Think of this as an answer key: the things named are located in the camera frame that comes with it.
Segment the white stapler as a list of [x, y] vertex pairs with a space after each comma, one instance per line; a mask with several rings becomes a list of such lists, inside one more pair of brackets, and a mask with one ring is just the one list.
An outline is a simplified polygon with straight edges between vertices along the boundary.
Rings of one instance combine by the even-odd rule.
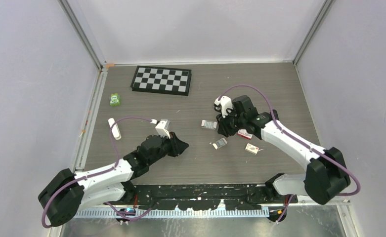
[[111, 134], [115, 140], [121, 139], [121, 132], [119, 130], [118, 124], [116, 123], [114, 118], [109, 118], [108, 123], [111, 129]]

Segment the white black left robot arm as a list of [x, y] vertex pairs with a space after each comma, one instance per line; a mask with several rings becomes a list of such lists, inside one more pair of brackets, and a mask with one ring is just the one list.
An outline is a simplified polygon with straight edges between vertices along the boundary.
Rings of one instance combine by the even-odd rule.
[[42, 226], [61, 226], [78, 211], [102, 203], [130, 204], [135, 197], [131, 180], [148, 172], [160, 159], [177, 157], [188, 147], [174, 132], [169, 137], [149, 135], [115, 163], [84, 172], [74, 173], [69, 168], [59, 171], [38, 195], [43, 208]]

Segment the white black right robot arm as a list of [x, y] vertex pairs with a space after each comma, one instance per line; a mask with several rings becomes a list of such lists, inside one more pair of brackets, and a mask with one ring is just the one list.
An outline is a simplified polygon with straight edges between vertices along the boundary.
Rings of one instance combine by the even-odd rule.
[[304, 169], [303, 174], [279, 173], [266, 181], [265, 196], [270, 202], [279, 202], [286, 195], [301, 195], [326, 204], [351, 184], [343, 170], [345, 160], [340, 150], [325, 149], [298, 136], [280, 122], [276, 110], [259, 113], [246, 95], [216, 98], [214, 110], [218, 112], [218, 134], [229, 137], [244, 129], [279, 148]]

